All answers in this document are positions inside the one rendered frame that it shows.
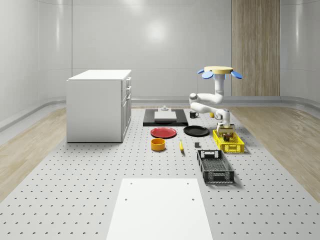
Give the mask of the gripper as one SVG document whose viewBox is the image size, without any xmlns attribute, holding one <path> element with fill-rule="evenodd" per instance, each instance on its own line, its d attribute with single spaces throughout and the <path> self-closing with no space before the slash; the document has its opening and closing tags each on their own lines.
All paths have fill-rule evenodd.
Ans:
<svg viewBox="0 0 320 240">
<path fill-rule="evenodd" d="M 230 137 L 234 136 L 235 131 L 235 125 L 230 124 L 229 127 L 225 127 L 222 123 L 217 123 L 217 136 L 223 137 L 223 134 L 229 134 Z"/>
</svg>

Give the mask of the yellow basket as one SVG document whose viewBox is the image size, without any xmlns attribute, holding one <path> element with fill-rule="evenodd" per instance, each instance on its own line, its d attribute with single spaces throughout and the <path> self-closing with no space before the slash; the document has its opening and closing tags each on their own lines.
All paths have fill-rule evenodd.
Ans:
<svg viewBox="0 0 320 240">
<path fill-rule="evenodd" d="M 236 133 L 229 141 L 224 141 L 223 137 L 217 135 L 217 130 L 213 130 L 213 139 L 218 149 L 225 153 L 243 153 L 245 151 L 245 144 Z"/>
</svg>

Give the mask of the black plate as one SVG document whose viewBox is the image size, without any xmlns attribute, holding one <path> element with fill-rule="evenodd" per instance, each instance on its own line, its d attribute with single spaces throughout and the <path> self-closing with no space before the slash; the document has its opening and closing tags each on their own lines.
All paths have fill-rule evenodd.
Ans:
<svg viewBox="0 0 320 240">
<path fill-rule="evenodd" d="M 192 137 L 205 137 L 210 134 L 210 131 L 203 126 L 189 125 L 183 129 L 184 133 Z"/>
</svg>

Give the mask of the dark grey basket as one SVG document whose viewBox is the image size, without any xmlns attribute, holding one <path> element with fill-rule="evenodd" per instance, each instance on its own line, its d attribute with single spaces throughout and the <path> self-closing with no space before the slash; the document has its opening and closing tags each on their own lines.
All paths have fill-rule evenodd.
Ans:
<svg viewBox="0 0 320 240">
<path fill-rule="evenodd" d="M 198 150 L 197 160 L 205 182 L 234 182 L 234 169 L 222 150 Z"/>
</svg>

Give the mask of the red plate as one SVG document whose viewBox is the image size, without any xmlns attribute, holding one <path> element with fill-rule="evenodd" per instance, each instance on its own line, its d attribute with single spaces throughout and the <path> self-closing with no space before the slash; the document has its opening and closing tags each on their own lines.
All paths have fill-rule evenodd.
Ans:
<svg viewBox="0 0 320 240">
<path fill-rule="evenodd" d="M 169 139 L 177 135 L 177 131 L 171 127 L 156 127 L 150 131 L 155 138 Z"/>
</svg>

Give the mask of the yellow bowl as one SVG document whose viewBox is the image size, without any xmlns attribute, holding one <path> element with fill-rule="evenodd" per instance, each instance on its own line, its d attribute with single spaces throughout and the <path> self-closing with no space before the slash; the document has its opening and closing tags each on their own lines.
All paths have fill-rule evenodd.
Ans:
<svg viewBox="0 0 320 240">
<path fill-rule="evenodd" d="M 153 151 L 163 151 L 166 148 L 166 141 L 163 138 L 154 138 L 151 140 L 151 149 Z"/>
</svg>

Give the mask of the white board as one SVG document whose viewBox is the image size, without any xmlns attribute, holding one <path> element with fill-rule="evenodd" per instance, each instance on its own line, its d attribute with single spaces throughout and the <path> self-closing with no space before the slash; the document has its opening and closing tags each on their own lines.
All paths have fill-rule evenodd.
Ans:
<svg viewBox="0 0 320 240">
<path fill-rule="evenodd" d="M 195 178 L 124 178 L 106 240 L 213 240 Z"/>
</svg>

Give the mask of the white cabinet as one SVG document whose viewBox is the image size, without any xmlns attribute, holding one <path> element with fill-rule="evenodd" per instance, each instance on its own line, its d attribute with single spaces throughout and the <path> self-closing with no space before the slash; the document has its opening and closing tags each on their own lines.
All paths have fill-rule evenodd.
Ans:
<svg viewBox="0 0 320 240">
<path fill-rule="evenodd" d="M 66 140 L 121 143 L 131 121 L 130 69 L 87 70 L 66 82 Z"/>
</svg>

